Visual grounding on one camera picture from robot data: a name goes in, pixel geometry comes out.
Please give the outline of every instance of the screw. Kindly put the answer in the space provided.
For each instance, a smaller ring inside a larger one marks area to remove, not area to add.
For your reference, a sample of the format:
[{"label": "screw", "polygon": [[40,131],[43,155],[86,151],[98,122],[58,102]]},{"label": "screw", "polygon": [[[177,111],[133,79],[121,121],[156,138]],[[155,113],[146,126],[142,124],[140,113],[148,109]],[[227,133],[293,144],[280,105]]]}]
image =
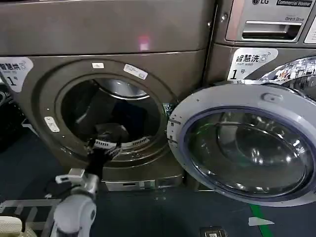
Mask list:
[{"label": "screw", "polygon": [[227,18],[228,18],[228,14],[227,14],[227,13],[224,13],[224,14],[221,16],[221,22],[225,21]]}]

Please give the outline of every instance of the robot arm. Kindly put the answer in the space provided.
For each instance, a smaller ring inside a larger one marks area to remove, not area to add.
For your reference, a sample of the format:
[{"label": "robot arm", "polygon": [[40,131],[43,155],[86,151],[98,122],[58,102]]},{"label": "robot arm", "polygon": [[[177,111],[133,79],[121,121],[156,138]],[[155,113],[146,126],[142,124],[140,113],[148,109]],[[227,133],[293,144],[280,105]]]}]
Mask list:
[{"label": "robot arm", "polygon": [[71,182],[74,188],[72,194],[56,207],[51,237],[89,237],[96,215],[94,200],[103,165],[121,152],[120,143],[109,150],[94,148],[95,140],[89,143],[87,168],[71,169],[69,174],[55,178],[57,183]]}]

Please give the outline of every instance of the sticker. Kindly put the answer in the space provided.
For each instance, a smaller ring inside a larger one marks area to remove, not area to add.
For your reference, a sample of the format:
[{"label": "sticker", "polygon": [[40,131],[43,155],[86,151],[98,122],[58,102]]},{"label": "sticker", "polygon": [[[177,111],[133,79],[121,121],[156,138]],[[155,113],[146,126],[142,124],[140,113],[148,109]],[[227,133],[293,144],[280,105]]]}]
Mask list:
[{"label": "sticker", "polygon": [[53,117],[44,117],[44,120],[52,132],[60,131]]},{"label": "sticker", "polygon": [[0,72],[14,92],[21,92],[24,80],[33,62],[25,57],[0,57]]},{"label": "sticker", "polygon": [[307,33],[304,43],[316,43],[316,17]]},{"label": "sticker", "polygon": [[104,64],[103,63],[92,63],[92,67],[93,68],[104,68]]},{"label": "sticker", "polygon": [[298,6],[298,7],[311,7],[312,0],[277,0],[278,6]]},{"label": "sticker", "polygon": [[143,80],[145,80],[146,77],[148,76],[148,73],[146,73],[143,70],[136,68],[132,65],[129,65],[129,64],[125,64],[124,72],[132,74],[133,76],[136,76],[136,77],[143,79]]},{"label": "sticker", "polygon": [[261,219],[258,217],[249,217],[248,219],[248,225],[249,226],[264,226],[264,225],[274,225],[274,222]]},{"label": "sticker", "polygon": [[234,83],[247,83],[244,80],[258,68],[274,60],[278,55],[275,48],[239,48],[234,53],[227,80]]}]

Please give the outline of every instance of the lg logo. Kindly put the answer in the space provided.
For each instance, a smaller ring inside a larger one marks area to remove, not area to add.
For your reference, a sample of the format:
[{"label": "lg logo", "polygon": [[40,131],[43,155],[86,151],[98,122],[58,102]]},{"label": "lg logo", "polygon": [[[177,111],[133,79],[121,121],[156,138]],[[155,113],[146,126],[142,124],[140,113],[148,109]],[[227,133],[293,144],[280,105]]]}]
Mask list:
[{"label": "lg logo", "polygon": [[269,0],[252,0],[252,4],[258,5],[258,4],[268,4]]}]

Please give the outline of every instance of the front-loading washer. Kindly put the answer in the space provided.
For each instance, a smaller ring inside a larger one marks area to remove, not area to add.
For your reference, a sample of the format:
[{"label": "front-loading washer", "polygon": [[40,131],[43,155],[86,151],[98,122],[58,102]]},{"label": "front-loading washer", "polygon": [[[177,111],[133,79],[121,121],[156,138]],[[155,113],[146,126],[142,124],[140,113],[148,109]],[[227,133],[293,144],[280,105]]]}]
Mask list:
[{"label": "front-loading washer", "polygon": [[248,203],[316,200],[314,0],[220,1],[202,89],[170,116],[182,166]]},{"label": "front-loading washer", "polygon": [[212,0],[4,2],[2,79],[63,166],[85,166],[89,138],[119,136],[109,190],[176,186],[184,171],[166,124],[200,85],[213,10]]}]

